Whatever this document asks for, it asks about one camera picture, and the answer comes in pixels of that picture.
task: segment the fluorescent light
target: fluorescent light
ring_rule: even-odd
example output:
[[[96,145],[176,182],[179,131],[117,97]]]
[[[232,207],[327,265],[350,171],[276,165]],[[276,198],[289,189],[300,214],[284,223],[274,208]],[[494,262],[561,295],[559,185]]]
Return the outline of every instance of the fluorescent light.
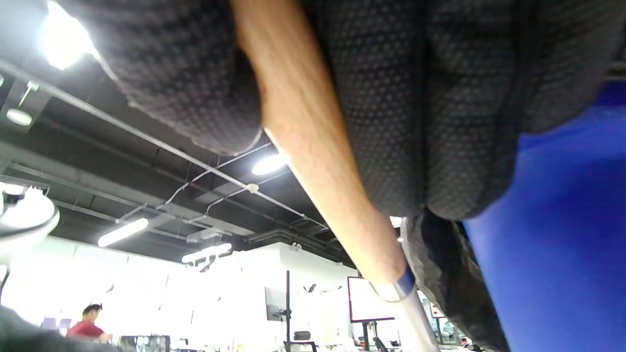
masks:
[[[219,246],[211,246],[208,248],[204,248],[199,252],[187,254],[183,257],[183,259],[181,259],[181,261],[183,263],[191,263],[197,261],[198,259],[210,256],[219,256],[222,253],[228,252],[232,247],[233,245],[231,245],[230,243],[220,244]]]
[[[254,167],[252,168],[252,173],[257,176],[266,175],[280,169],[285,165],[287,165],[287,158],[285,158],[283,155],[270,155],[269,157],[266,157],[265,159],[259,161],[256,165],[254,165]]]
[[[41,28],[43,52],[51,66],[63,71],[84,54],[94,53],[87,30],[56,2],[48,2],[48,17]]]
[[[106,247],[119,240],[136,234],[137,232],[145,229],[147,226],[148,219],[142,217],[141,219],[133,221],[128,225],[124,225],[117,230],[113,230],[106,235],[102,235],[102,237],[98,239],[98,245],[100,247]]]
[[[6,118],[10,122],[13,122],[16,125],[20,126],[30,126],[30,124],[33,122],[33,117],[31,115],[28,115],[27,113],[18,109],[9,109],[6,112]]]
[[[391,220],[391,225],[393,227],[400,227],[402,225],[402,218],[397,216],[390,216],[389,220]]]

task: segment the dark hair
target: dark hair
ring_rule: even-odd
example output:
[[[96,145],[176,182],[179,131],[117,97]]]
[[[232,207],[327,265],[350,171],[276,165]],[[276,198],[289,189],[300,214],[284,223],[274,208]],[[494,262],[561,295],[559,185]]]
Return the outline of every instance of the dark hair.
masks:
[[[102,304],[92,304],[88,306],[87,308],[85,308],[85,310],[83,311],[83,315],[87,315],[91,313],[92,311],[101,311],[101,310],[102,310]]]

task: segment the man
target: man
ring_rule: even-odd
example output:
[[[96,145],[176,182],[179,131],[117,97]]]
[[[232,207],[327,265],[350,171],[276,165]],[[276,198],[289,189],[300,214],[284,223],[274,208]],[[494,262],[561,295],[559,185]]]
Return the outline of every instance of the man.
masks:
[[[98,339],[101,342],[107,342],[111,339],[110,334],[105,332],[95,325],[96,319],[102,310],[102,305],[92,304],[85,308],[83,311],[83,320],[74,325],[68,330],[67,337],[85,337]]]

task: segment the ceiling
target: ceiling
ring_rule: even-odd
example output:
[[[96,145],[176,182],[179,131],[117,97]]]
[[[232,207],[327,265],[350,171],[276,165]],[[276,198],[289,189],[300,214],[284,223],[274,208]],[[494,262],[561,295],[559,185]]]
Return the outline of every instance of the ceiling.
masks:
[[[238,251],[298,242],[308,251],[352,265],[287,167],[252,174],[259,160],[275,152],[267,137],[235,158],[202,149],[130,106],[92,56],[84,55],[64,71],[50,66],[38,45],[43,2],[0,0],[0,8],[0,60],[5,65],[0,67],[0,175],[49,185],[49,196],[61,210],[52,235],[95,244],[102,234],[145,217],[150,221],[146,231],[112,247],[179,261],[184,254],[221,242]],[[610,73],[613,79],[626,76],[626,47],[619,55]],[[29,81],[40,89],[31,84],[29,90]],[[6,119],[8,109],[17,108],[21,100],[20,110],[34,117],[28,127]],[[103,116],[175,149],[168,151]],[[260,192],[275,202],[239,192],[241,187],[207,173],[198,163],[243,184],[260,185]]]

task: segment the red shirt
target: red shirt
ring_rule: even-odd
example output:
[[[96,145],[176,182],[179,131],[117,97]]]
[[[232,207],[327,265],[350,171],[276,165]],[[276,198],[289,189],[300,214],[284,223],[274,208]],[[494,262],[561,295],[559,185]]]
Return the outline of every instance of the red shirt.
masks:
[[[87,338],[98,338],[100,335],[105,333],[102,329],[95,326],[91,321],[80,321],[76,325],[72,326],[71,329],[68,330],[67,337],[71,336],[84,336]]]

